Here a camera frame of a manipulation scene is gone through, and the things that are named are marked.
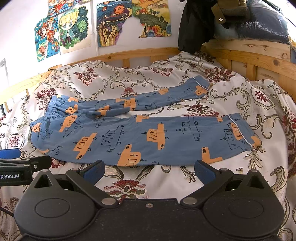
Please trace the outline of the landscape island painting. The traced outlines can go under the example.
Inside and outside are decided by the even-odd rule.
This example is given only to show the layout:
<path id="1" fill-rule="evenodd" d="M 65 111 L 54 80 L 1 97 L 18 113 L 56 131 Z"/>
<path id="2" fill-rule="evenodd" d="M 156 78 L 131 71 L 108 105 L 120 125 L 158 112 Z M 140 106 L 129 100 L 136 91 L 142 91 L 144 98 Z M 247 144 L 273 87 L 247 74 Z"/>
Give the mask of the landscape island painting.
<path id="1" fill-rule="evenodd" d="M 171 18 L 167 0 L 132 0 L 133 16 L 143 27 L 139 38 L 169 37 Z"/>

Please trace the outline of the anime girl poster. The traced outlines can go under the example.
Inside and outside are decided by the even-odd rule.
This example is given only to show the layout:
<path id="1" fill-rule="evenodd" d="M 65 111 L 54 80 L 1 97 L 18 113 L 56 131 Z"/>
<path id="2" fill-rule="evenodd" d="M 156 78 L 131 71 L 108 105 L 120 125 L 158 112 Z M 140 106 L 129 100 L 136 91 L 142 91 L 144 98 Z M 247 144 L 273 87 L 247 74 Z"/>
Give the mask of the anime girl poster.
<path id="1" fill-rule="evenodd" d="M 91 47 L 90 4 L 74 6 L 58 16 L 59 46 L 61 54 Z"/>

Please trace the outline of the black hanging garment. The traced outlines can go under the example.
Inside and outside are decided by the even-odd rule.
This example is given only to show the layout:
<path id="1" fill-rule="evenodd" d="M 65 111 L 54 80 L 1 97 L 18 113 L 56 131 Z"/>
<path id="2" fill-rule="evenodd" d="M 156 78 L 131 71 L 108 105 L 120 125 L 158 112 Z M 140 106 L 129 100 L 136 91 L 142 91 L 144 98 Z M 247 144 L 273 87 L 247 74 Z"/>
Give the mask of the black hanging garment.
<path id="1" fill-rule="evenodd" d="M 214 36 L 215 24 L 225 22 L 218 1 L 186 1 L 179 26 L 178 49 L 190 54 L 200 51 L 203 43 Z"/>

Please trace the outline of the blue pants with orange boats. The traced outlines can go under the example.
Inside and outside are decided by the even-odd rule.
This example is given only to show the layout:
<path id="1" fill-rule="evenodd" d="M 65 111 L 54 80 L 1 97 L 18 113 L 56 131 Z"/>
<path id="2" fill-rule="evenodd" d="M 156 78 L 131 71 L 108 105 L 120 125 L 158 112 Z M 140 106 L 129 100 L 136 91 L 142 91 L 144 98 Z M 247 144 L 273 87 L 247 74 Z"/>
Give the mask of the blue pants with orange boats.
<path id="1" fill-rule="evenodd" d="M 135 97 L 81 101 L 53 96 L 46 113 L 31 122 L 33 146 L 60 161 L 119 167 L 208 164 L 250 151 L 261 140 L 240 114 L 142 115 L 183 100 L 204 97 L 212 84 L 201 76 Z"/>

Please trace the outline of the dark blue bag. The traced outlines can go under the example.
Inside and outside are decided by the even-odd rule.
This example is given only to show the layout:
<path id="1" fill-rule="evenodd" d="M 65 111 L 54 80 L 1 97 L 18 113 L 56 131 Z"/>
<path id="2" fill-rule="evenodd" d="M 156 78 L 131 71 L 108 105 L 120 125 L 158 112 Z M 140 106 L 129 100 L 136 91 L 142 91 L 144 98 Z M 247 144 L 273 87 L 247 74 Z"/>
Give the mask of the dark blue bag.
<path id="1" fill-rule="evenodd" d="M 248 1 L 250 19 L 236 26 L 240 39 L 288 43 L 287 20 L 281 9 L 270 1 Z"/>

